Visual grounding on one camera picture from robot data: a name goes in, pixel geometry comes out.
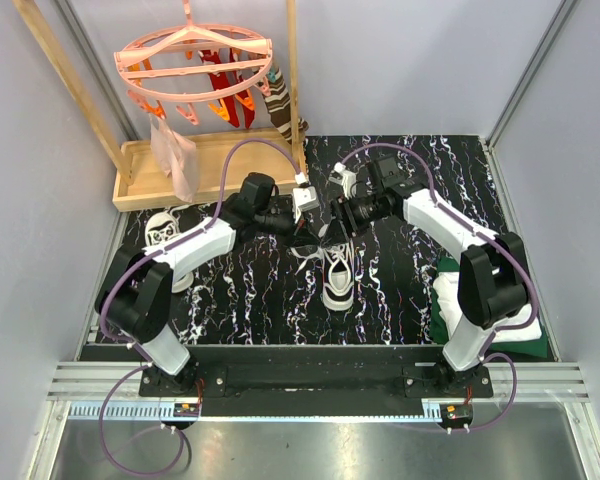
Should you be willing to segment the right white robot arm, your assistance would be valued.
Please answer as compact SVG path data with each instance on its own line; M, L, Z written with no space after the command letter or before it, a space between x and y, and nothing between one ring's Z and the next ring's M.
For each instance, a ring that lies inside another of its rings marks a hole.
M370 161L367 168L372 190L357 196L355 173L342 162L334 166L330 179L343 193L331 203L323 244L344 246L373 222L396 217L424 231L458 262L461 317L428 375L440 393L456 396L499 332L524 329L537 317L523 240L481 227L444 200L431 181L407 178L393 156Z

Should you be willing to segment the white shoelace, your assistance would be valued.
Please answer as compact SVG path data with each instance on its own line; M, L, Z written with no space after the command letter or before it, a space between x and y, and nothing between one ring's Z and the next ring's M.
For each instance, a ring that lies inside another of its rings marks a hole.
M291 253L301 260L298 270L304 268L309 260L322 261L323 273L328 277L353 277L354 251L351 242L329 246L326 249L318 248L315 252L301 254L295 248Z

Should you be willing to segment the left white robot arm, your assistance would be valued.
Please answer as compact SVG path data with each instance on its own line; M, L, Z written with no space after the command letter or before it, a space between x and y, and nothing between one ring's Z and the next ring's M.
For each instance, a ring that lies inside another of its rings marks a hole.
M101 330L122 333L161 374L161 384L176 396L188 394L196 382L196 361L168 325L176 281L201 265L228 254L259 233L282 237L289 246L319 243L304 213L319 206L316 189L306 182L292 190L292 207L277 209L272 177L251 173L240 190L216 205L212 217L159 245L134 250L121 247L114 255L98 292L94 309Z

